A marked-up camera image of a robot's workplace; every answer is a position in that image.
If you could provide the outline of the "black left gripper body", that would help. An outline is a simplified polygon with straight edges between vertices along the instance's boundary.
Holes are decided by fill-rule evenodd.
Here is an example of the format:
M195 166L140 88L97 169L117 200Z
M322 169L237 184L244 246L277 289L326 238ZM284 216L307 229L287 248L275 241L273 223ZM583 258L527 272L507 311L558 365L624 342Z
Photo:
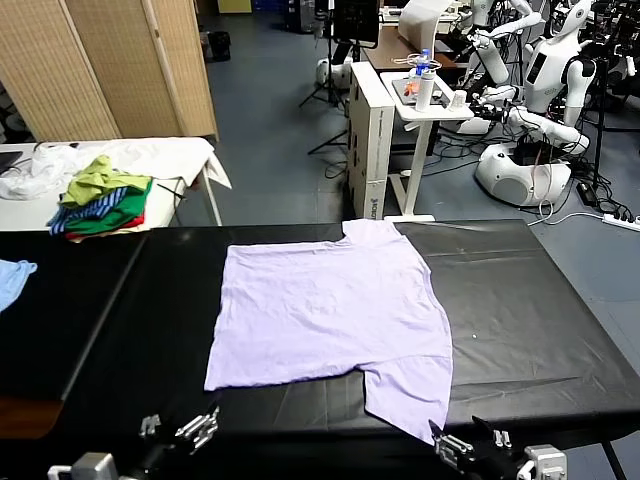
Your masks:
M125 473L173 473L190 455L190 441L183 436L148 438L142 454L126 464Z

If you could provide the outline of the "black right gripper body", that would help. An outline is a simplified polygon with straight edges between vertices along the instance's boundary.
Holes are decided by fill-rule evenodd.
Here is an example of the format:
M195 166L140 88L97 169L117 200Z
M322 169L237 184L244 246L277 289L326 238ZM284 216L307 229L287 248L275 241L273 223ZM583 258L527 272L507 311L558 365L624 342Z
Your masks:
M528 460L523 451L477 446L457 460L465 479L516 479Z

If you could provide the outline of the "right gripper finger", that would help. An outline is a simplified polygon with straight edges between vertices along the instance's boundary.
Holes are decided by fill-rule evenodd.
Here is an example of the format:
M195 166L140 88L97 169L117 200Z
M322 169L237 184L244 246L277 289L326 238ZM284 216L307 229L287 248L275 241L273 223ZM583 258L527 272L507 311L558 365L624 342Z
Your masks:
M494 428L488 421L477 416L472 416L472 421L476 426L480 427L489 434L489 436L491 437L491 442L496 448L511 448L511 438L508 431L498 430Z
M445 434L432 420L429 420L434 448L442 461L469 460L474 455L474 447L455 436Z

